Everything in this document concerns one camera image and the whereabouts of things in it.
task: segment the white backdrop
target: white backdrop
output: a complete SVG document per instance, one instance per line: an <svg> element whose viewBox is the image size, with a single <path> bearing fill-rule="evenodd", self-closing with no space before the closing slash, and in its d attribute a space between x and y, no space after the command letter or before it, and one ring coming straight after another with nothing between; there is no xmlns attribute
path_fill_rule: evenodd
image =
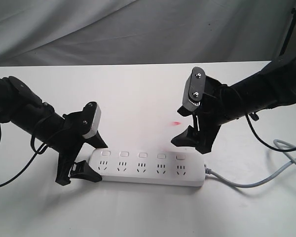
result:
<svg viewBox="0 0 296 237"><path fill-rule="evenodd" d="M269 60L296 0L0 0L0 65Z"/></svg>

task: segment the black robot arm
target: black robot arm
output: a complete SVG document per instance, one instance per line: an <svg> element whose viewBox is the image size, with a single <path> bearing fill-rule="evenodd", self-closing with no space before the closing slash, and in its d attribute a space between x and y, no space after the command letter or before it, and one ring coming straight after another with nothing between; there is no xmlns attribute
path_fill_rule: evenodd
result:
<svg viewBox="0 0 296 237"><path fill-rule="evenodd" d="M54 108L35 95L22 81L15 77L0 79L0 123L12 122L35 138L59 152L56 182L70 183L70 178L92 182L102 177L84 160L75 159L84 143L94 148L106 148L98 125L101 110L96 102L89 102L80 112L59 116Z"/></svg>
<svg viewBox="0 0 296 237"><path fill-rule="evenodd" d="M184 117L193 116L193 127L189 126L171 142L177 147L195 147L205 154L211 151L222 124L246 116L252 128L248 115L258 120L256 113L260 110L295 103L296 54L280 56L232 86L221 84L195 67L185 84L183 105L178 110Z"/></svg>

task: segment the power strip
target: power strip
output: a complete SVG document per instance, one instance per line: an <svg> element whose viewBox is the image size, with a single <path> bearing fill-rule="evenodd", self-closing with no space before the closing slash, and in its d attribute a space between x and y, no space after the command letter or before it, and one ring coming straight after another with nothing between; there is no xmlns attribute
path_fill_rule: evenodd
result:
<svg viewBox="0 0 296 237"><path fill-rule="evenodd" d="M96 149L89 165L103 181L202 186L204 160L200 154Z"/></svg>

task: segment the white power strip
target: white power strip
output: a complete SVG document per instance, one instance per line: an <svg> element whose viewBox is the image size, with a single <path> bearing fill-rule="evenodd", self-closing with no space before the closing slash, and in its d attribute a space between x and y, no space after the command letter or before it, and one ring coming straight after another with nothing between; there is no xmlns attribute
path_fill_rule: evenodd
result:
<svg viewBox="0 0 296 237"><path fill-rule="evenodd" d="M103 181L202 186L204 160L196 153L96 149L89 165Z"/></svg>

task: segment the gray cable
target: gray cable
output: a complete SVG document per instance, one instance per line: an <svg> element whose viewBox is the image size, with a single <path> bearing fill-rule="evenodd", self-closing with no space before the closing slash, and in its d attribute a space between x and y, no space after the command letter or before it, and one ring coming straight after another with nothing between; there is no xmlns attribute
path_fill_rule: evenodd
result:
<svg viewBox="0 0 296 237"><path fill-rule="evenodd" d="M295 147L294 145L290 144L290 143L287 143L285 141L281 141L281 140L274 140L274 144L278 147L278 148L282 148L280 144L283 144L287 147ZM237 184L237 183L234 183L232 181L229 181L227 179L225 179L224 177L222 177L221 175L217 174L216 172L212 171L211 169L209 168L206 168L205 169L205 173L206 174L212 174L214 176L216 176L220 181L222 181L223 183L227 184L227 185L230 185L232 187L236 187L236 188L243 188L243 189L246 189L246 188L254 188L254 187L257 187L257 186L260 186L260 185L263 185L269 181L271 181L272 179L274 179L275 177L277 177L280 173L282 173L285 169L287 169L289 166L291 166L292 164L295 164L296 165L296 158L293 158L291 155L287 154L287 153L284 153L291 161L287 162L286 164L284 164L281 168L279 168L277 171L275 171L272 175L270 175L269 177L267 177L266 179L263 179L259 182L256 182L256 183L253 183L253 184Z"/></svg>

